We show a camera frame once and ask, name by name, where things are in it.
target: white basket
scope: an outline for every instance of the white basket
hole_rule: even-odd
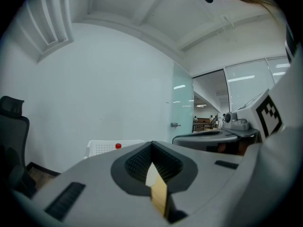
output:
[[[144,143],[143,140],[91,140],[87,145],[84,159],[116,150],[116,144],[122,147]]]

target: office chair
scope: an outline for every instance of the office chair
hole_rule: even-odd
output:
[[[32,197],[36,192],[36,183],[25,167],[29,120],[22,116],[23,103],[9,96],[0,99],[0,171],[10,188]]]

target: door handle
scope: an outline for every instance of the door handle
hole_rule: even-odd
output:
[[[176,127],[178,127],[178,126],[181,126],[181,124],[178,124],[178,123],[171,123],[170,126],[173,127],[173,128],[176,128]]]

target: white ceiling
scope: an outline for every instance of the white ceiling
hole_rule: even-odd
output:
[[[238,0],[70,0],[72,22],[110,27],[135,36],[182,64],[198,42],[239,24],[267,17]]]
[[[217,96],[228,95],[226,78],[223,70],[212,72],[200,77],[201,79],[207,78],[212,82]]]
[[[214,106],[212,106],[210,103],[205,102],[199,94],[197,94],[196,92],[194,92],[194,107],[196,107],[197,105],[206,105],[203,107],[203,109],[213,109],[215,111],[218,111]]]

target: fluorescent light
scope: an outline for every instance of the fluorescent light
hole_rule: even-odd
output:
[[[290,67],[290,64],[281,64],[281,65],[276,65],[277,68],[281,67]]]
[[[286,72],[278,72],[278,73],[274,73],[273,76],[281,76],[284,75]]]
[[[255,76],[248,76],[248,77],[242,77],[242,78],[229,79],[228,82],[240,81],[240,80],[251,79],[251,78],[255,78]]]
[[[186,87],[186,86],[185,85],[181,85],[181,86],[174,87],[174,89],[178,89],[178,88],[182,88],[182,87]]]

